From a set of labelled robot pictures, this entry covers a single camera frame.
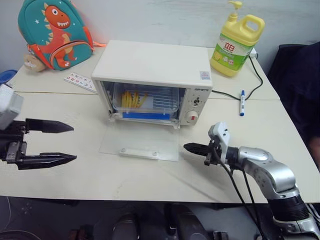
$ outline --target white table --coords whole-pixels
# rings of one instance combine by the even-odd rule
[[[0,195],[51,199],[139,200],[179,202],[239,203],[239,198],[222,167],[203,164],[182,149],[183,144],[208,144],[208,129],[219,121],[228,124],[230,145],[259,147],[294,172],[301,196],[306,202],[320,202],[320,175],[296,128],[254,59],[264,85],[246,104],[245,117],[239,116],[239,102],[211,94],[193,127],[179,130],[179,162],[121,157],[100,153],[106,132],[106,115],[99,97],[65,82],[70,72],[89,77],[103,48],[87,61],[65,71],[30,73],[22,67],[13,79],[15,90],[24,97],[25,118],[57,120],[74,127],[60,134],[32,132],[26,135],[27,154],[62,152],[77,155],[68,164],[46,169],[17,170],[14,164],[0,162]],[[247,61],[234,78],[212,70],[214,89],[236,95],[259,84]],[[242,175],[235,180],[249,201]],[[249,177],[257,203],[265,203],[258,185]]]

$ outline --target green backpack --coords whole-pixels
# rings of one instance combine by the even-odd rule
[[[70,68],[92,55],[92,37],[70,0],[24,0],[18,26],[28,50],[50,69]]]

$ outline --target white wall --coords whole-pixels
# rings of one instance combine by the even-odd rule
[[[0,72],[23,64],[26,43],[17,18],[23,0],[0,0]],[[73,0],[93,39],[213,47],[232,11],[226,0]],[[280,44],[320,41],[319,0],[244,0],[240,17],[266,25],[256,45],[265,72]]]

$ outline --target bottle handle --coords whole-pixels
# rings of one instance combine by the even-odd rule
[[[258,26],[257,30],[254,30],[251,27],[249,27],[247,25],[248,22],[253,22],[257,24]],[[244,17],[244,21],[242,22],[242,27],[245,30],[247,30],[249,33],[253,34],[255,37],[259,37],[265,28],[265,21],[260,17],[249,14]]]

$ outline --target black cable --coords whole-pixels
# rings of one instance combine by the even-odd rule
[[[235,189],[235,191],[236,191],[239,199],[240,199],[241,202],[242,202],[243,207],[245,208],[245,210],[247,211],[247,213],[248,213],[249,216],[251,217],[252,221],[255,223],[256,227],[257,227],[258,230],[260,231],[260,234],[261,234],[261,236],[262,236],[262,239],[263,239],[263,240],[266,240],[267,238],[265,237],[265,235],[264,235],[264,233],[263,233],[263,231],[262,231],[262,229],[261,229],[261,227],[260,227],[260,224],[256,221],[256,219],[254,218],[254,216],[253,216],[252,213],[250,212],[250,210],[249,210],[247,204],[245,203],[245,201],[244,201],[241,193],[239,192],[239,189],[238,189],[238,187],[237,187],[237,184],[236,184],[236,182],[235,182],[235,180],[234,180],[234,177],[232,176],[230,170],[229,170],[229,169],[227,168],[227,166],[221,161],[220,157],[219,157],[218,154],[217,154],[216,148],[213,147],[212,149],[213,149],[214,158],[219,162],[219,164],[221,164],[221,166],[224,168],[224,170],[225,170],[226,173],[228,174],[228,176],[229,176],[229,178],[230,178],[230,180],[231,180],[231,182],[232,182],[232,185],[233,185],[233,187],[234,187],[234,189]]]
[[[252,64],[252,67],[253,67],[253,69],[254,69],[255,74],[256,74],[256,75],[258,76],[258,78],[260,79],[260,84],[259,84],[258,86],[256,86],[256,87],[249,93],[249,95],[245,98],[245,100],[248,100],[248,99],[251,97],[251,95],[254,93],[254,91],[257,90],[258,88],[260,88],[260,87],[264,84],[264,81],[263,81],[262,77],[259,75],[259,73],[258,73],[258,71],[257,71],[257,69],[256,69],[256,67],[255,67],[255,65],[254,65],[254,62],[252,61],[252,59],[251,59],[250,56],[248,56],[248,57],[249,57],[249,59],[250,59],[250,62],[251,62],[251,64]],[[226,95],[226,96],[228,96],[229,98],[232,98],[232,99],[235,99],[235,100],[240,101],[240,98],[238,98],[238,97],[236,97],[236,96],[233,96],[233,95],[231,95],[231,94],[229,94],[229,93],[223,92],[223,91],[211,90],[211,92],[216,93],[216,94]]]
[[[260,220],[260,217],[259,217],[259,213],[258,213],[258,209],[257,209],[256,203],[255,203],[255,200],[254,200],[254,196],[252,195],[252,192],[251,192],[251,188],[250,188],[250,185],[249,185],[249,182],[248,182],[248,179],[247,179],[246,172],[244,170],[242,170],[242,174],[243,174],[245,185],[246,185],[246,188],[248,189],[248,192],[249,192],[249,195],[250,195],[250,199],[251,199],[251,202],[252,202],[253,210],[254,210],[255,217],[256,217],[256,222],[258,224],[257,227],[258,227],[258,229],[260,231],[262,239],[267,239],[265,234],[264,234],[264,231],[262,230],[262,227],[261,227],[261,220]]]

